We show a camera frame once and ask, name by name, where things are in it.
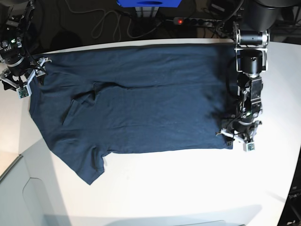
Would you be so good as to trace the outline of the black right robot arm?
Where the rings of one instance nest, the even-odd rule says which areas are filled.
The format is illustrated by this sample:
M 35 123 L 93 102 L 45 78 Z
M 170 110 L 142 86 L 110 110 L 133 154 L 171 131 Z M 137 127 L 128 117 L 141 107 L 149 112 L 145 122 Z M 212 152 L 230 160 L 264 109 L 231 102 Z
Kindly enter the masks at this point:
M 32 94 L 30 83 L 36 77 L 43 83 L 49 57 L 34 58 L 39 33 L 31 26 L 35 0 L 2 0 L 0 12 L 0 81 L 5 90 L 15 91 L 19 98 Z

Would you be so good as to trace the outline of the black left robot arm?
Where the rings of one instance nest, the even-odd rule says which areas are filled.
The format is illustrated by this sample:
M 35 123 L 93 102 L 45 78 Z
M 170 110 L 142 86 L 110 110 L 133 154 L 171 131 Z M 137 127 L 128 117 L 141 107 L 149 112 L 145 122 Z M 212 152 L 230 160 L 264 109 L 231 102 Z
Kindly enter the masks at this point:
M 221 130 L 227 145 L 234 141 L 243 143 L 246 152 L 255 149 L 254 136 L 262 112 L 261 73 L 268 70 L 268 44 L 270 28 L 282 8 L 299 4 L 298 0 L 240 0 L 234 11 L 217 24 L 217 28 L 232 21 L 232 39 L 235 56 L 229 66 L 235 65 L 237 73 L 237 93 L 230 88 L 230 76 L 226 76 L 227 93 L 234 99 L 230 115 L 222 119 Z

